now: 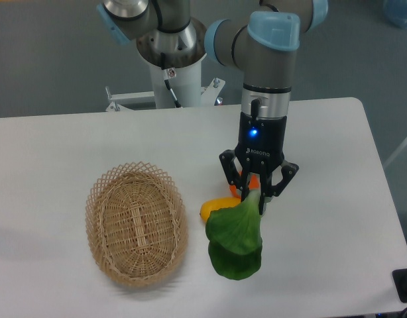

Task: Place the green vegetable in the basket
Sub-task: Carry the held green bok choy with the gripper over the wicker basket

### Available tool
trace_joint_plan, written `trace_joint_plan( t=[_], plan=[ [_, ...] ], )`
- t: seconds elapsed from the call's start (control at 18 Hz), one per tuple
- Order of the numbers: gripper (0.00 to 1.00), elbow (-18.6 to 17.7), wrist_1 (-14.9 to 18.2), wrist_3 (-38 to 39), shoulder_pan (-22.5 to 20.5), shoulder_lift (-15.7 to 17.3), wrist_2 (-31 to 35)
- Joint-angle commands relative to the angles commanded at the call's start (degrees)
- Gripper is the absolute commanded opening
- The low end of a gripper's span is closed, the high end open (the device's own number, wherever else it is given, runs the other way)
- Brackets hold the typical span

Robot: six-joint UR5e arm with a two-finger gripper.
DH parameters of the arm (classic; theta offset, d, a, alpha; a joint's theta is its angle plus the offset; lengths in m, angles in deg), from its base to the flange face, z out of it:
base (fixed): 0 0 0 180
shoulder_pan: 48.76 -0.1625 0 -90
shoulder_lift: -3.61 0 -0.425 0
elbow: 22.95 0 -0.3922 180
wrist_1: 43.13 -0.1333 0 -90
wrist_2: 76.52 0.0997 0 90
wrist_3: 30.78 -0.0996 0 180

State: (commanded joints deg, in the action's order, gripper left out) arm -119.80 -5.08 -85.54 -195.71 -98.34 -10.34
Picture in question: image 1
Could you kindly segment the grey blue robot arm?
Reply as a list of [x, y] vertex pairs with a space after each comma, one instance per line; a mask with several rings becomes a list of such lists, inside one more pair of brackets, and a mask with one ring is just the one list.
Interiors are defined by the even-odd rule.
[[117, 42], [135, 42], [159, 109], [202, 104], [201, 65], [210, 58], [244, 75], [238, 143], [220, 154], [230, 185], [246, 197], [260, 181], [258, 208], [282, 193], [299, 167], [283, 153], [300, 35], [322, 23], [327, 1], [261, 1], [244, 21], [204, 26], [189, 1], [102, 1], [97, 12]]

